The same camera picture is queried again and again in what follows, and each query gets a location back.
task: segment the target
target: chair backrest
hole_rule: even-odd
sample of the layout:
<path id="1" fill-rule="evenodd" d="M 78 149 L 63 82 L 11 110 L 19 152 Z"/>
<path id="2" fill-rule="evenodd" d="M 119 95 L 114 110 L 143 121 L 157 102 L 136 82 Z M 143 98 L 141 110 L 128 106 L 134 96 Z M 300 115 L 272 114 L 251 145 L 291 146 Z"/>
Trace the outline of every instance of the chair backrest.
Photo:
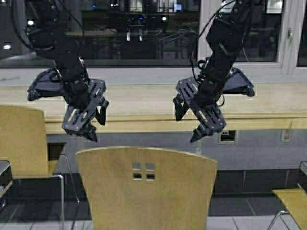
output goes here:
<path id="1" fill-rule="evenodd" d="M 11 163 L 13 178 L 48 174 L 44 112 L 17 105 L 0 105 L 0 160 Z"/>
<path id="2" fill-rule="evenodd" d="M 203 230 L 217 162 L 168 149 L 76 154 L 95 230 Z"/>

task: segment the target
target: glass window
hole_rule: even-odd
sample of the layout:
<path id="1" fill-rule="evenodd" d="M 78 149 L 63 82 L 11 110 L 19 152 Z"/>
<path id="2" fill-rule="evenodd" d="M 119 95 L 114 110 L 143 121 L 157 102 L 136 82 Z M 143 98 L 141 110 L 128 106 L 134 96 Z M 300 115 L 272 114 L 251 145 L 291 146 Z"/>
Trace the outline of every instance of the glass window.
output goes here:
<path id="1" fill-rule="evenodd" d="M 231 12 L 234 3 L 227 5 L 222 13 Z M 284 0 L 264 0 L 259 6 L 261 13 L 253 15 L 253 27 L 241 50 L 238 62 L 276 62 L 282 26 Z"/>
<path id="2" fill-rule="evenodd" d="M 87 66 L 188 66 L 199 32 L 200 0 L 63 0 L 82 24 L 81 56 Z M 52 66 L 24 47 L 14 34 L 10 6 L 0 1 L 0 67 Z M 24 1 L 15 11 L 20 34 L 35 26 Z M 67 36 L 81 41 L 82 31 L 57 4 Z"/>
<path id="3" fill-rule="evenodd" d="M 307 17 L 306 17 L 306 10 L 304 16 L 304 23 L 302 26 L 302 35 L 301 35 L 301 42 L 298 51 L 298 59 L 297 59 L 297 66 L 298 67 L 306 67 L 307 66 Z"/>

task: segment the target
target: black robotic arm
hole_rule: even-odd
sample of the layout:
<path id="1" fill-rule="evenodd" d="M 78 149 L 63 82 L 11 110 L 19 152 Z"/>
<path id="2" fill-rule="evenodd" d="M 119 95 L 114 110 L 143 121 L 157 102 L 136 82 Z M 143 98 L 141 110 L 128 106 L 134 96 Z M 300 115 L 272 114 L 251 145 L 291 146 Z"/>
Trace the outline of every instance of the black robotic arm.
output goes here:
<path id="1" fill-rule="evenodd" d="M 221 132 L 226 126 L 216 103 L 223 93 L 255 94 L 248 78 L 232 66 L 250 33 L 253 16 L 262 13 L 262 0 L 233 2 L 235 4 L 229 15 L 221 14 L 221 7 L 212 17 L 207 42 L 213 54 L 198 62 L 201 70 L 198 78 L 193 71 L 194 77 L 180 80 L 176 87 L 178 94 L 173 99 L 176 120 L 180 121 L 190 108 L 201 123 L 193 131 L 191 142 Z"/>
<path id="2" fill-rule="evenodd" d="M 61 0 L 57 2 L 75 19 Z M 68 108 L 62 128 L 67 134 L 97 141 L 96 128 L 91 120 L 96 117 L 100 124 L 105 125 L 108 106 L 108 101 L 103 96 L 106 91 L 105 82 L 89 79 L 86 66 L 79 57 L 82 41 L 78 43 L 66 36 L 64 15 L 55 0 L 25 0 L 25 3 L 35 17 L 35 26 L 24 29 L 30 43 L 23 40 L 16 28 L 16 0 L 12 0 L 11 7 L 14 30 L 25 46 L 38 56 L 54 61 L 54 68 L 39 74 L 29 87 L 28 100 L 63 96 Z"/>

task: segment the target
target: wall socket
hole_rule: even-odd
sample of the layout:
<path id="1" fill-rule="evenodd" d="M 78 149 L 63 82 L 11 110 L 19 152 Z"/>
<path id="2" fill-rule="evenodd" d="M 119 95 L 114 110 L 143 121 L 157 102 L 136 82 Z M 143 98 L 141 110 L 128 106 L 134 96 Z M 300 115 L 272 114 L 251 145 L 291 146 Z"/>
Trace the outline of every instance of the wall socket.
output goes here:
<path id="1" fill-rule="evenodd" d="M 235 144 L 237 131 L 222 131 L 219 133 L 219 144 Z"/>
<path id="2" fill-rule="evenodd" d="M 281 142 L 290 142 L 290 140 L 291 140 L 291 130 L 290 129 L 284 129 L 282 131 Z"/>

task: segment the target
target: floor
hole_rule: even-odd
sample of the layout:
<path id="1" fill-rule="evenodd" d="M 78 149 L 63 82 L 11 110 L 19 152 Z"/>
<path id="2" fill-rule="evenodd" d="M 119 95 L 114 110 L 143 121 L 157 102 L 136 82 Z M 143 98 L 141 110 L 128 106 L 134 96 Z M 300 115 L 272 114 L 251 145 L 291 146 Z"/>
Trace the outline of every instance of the floor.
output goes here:
<path id="1" fill-rule="evenodd" d="M 266 230 L 273 216 L 256 217 L 208 217 L 206 230 Z M 45 222 L 11 222 L 2 223 L 1 230 L 60 230 L 60 223 Z M 66 221 L 66 230 L 93 230 L 90 220 Z M 290 216 L 283 216 L 274 224 L 272 230 L 300 230 Z"/>
<path id="2" fill-rule="evenodd" d="M 274 196 L 212 198 L 206 230 L 266 230 L 283 209 Z M 50 200 L 9 201 L 0 212 L 0 230 L 60 230 L 60 202 Z M 65 205 L 66 230 L 93 230 L 88 203 Z M 272 230 L 299 230 L 290 216 L 278 219 Z"/>

